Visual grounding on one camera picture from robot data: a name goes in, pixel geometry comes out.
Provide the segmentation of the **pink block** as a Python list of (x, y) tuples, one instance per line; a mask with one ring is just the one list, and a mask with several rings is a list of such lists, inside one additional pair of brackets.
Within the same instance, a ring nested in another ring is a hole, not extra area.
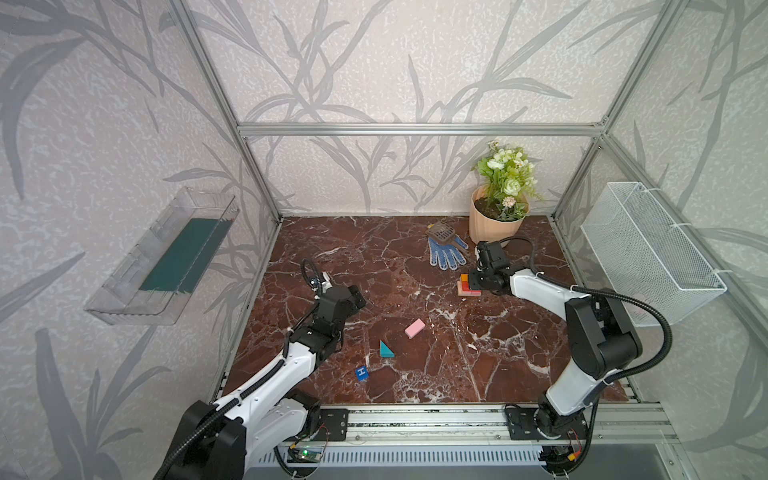
[(421, 319), (417, 319), (405, 329), (405, 334), (409, 339), (413, 339), (416, 335), (422, 332), (425, 327), (426, 324)]
[(470, 288), (468, 281), (459, 280), (457, 282), (457, 293), (462, 297), (479, 297), (482, 295), (481, 290), (473, 290)]

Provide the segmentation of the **blue letter cube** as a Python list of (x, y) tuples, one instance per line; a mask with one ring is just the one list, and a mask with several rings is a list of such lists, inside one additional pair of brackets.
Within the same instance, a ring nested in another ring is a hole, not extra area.
[(368, 369), (365, 366), (361, 366), (355, 370), (356, 377), (359, 381), (365, 381), (369, 378)]

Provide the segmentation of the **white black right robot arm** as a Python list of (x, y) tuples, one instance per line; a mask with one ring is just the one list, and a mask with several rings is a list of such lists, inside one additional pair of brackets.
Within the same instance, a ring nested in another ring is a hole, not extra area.
[(474, 270), (468, 274), (468, 285), (527, 300), (566, 324), (571, 359), (535, 407), (504, 408), (510, 437), (557, 440), (570, 431), (585, 433), (584, 410), (599, 399), (610, 375), (642, 353), (623, 302), (608, 292), (578, 292), (529, 269)]

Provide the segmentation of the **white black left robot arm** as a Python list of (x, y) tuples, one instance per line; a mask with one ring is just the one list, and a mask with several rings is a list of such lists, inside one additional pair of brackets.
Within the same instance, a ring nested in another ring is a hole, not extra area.
[(336, 352), (346, 320), (365, 305), (355, 285), (323, 286), (312, 321), (291, 330), (266, 367), (219, 400), (187, 408), (154, 477), (241, 479), (282, 441), (312, 434), (318, 400), (296, 386)]

